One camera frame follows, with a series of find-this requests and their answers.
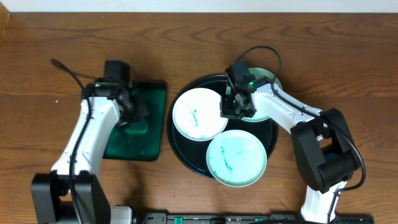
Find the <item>green sponge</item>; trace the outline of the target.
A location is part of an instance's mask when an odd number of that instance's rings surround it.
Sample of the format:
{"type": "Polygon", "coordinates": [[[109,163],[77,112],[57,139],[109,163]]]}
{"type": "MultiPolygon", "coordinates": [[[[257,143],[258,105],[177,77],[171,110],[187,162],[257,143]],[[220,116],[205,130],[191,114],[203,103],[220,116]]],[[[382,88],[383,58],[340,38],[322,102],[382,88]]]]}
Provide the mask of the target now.
{"type": "Polygon", "coordinates": [[[140,121],[136,121],[133,123],[128,123],[127,125],[125,125],[124,127],[124,132],[127,134],[145,134],[146,132],[148,132],[149,129],[149,125],[148,122],[146,120],[140,120],[140,121]]]}

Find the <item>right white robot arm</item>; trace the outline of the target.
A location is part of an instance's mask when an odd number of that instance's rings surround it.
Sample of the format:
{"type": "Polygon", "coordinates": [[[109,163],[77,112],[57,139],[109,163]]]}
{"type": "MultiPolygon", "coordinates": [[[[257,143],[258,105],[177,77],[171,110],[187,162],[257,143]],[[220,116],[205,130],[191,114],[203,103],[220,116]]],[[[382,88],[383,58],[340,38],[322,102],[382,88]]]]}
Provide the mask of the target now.
{"type": "Polygon", "coordinates": [[[220,108],[223,117],[233,119],[263,112],[289,132],[307,185],[300,211],[305,221],[332,223],[340,194],[362,186],[347,186],[356,170],[366,169],[341,111],[307,106],[268,78],[228,82],[220,108]]]}

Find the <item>white plate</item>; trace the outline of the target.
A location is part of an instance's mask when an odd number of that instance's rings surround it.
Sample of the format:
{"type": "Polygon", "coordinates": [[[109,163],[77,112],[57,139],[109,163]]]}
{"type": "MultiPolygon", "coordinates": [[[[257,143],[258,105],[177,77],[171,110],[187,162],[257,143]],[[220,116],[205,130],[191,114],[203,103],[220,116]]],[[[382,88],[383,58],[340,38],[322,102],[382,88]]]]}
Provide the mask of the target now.
{"type": "Polygon", "coordinates": [[[221,117],[221,95],[208,88],[182,93],[172,107],[177,131],[192,141],[208,141],[222,133],[228,119],[221,117]]]}

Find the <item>mint green plate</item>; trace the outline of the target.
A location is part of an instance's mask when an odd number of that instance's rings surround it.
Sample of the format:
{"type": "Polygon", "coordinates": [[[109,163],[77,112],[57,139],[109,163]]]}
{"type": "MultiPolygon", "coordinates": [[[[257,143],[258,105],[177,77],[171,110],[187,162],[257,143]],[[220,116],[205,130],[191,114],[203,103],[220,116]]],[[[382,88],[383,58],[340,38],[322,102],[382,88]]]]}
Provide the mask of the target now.
{"type": "MultiPolygon", "coordinates": [[[[267,119],[269,119],[270,115],[269,107],[270,104],[274,101],[274,99],[272,98],[274,94],[272,92],[272,83],[271,83],[272,79],[274,78],[274,74],[264,68],[252,67],[248,69],[255,76],[256,78],[255,81],[259,82],[259,87],[257,87],[257,90],[252,94],[252,101],[254,103],[254,107],[260,112],[265,112],[265,114],[267,115],[267,119]]],[[[260,121],[265,121],[266,119],[242,119],[242,120],[247,122],[257,123],[260,121]]]]}
{"type": "Polygon", "coordinates": [[[215,137],[206,152],[213,177],[229,187],[246,187],[259,180],[267,166],[267,152],[255,135],[238,129],[215,137]]]}

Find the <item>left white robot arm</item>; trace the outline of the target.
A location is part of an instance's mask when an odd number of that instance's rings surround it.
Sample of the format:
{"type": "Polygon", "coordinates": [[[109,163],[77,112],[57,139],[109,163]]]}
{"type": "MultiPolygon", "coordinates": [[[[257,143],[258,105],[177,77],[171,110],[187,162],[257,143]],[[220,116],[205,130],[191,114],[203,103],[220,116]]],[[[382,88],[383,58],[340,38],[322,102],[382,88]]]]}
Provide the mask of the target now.
{"type": "Polygon", "coordinates": [[[100,185],[101,162],[113,128],[134,113],[131,82],[100,78],[81,93],[80,115],[70,140],[46,174],[34,175],[30,190],[38,223],[132,223],[130,207],[109,204],[100,185]]]}

